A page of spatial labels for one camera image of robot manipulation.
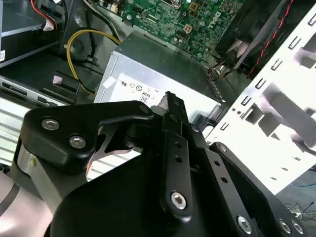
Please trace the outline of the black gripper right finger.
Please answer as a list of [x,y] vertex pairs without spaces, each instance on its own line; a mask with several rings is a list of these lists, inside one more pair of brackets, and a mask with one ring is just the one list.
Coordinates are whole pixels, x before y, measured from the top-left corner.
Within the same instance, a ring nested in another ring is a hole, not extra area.
[[220,225],[228,237],[305,237],[303,224],[221,142],[208,145],[189,124],[189,147],[215,194]]

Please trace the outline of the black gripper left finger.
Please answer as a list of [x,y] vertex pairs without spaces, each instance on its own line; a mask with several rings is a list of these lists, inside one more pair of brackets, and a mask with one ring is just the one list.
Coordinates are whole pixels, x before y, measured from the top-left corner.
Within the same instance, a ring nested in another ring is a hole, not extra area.
[[85,183],[94,161],[133,150],[157,156],[162,163],[158,202],[176,219],[193,212],[188,117],[182,99],[166,92],[148,107],[123,101],[34,109],[24,117],[21,160],[37,159],[41,171],[28,171],[41,197],[55,212],[62,200]]

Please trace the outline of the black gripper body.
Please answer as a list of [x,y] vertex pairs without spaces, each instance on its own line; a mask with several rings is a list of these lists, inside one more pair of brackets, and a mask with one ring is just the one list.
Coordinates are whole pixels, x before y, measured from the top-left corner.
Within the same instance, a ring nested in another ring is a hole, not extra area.
[[204,170],[191,171],[193,214],[175,220],[159,203],[162,162],[133,158],[72,191],[58,207],[52,237],[238,237],[241,229],[223,208]]

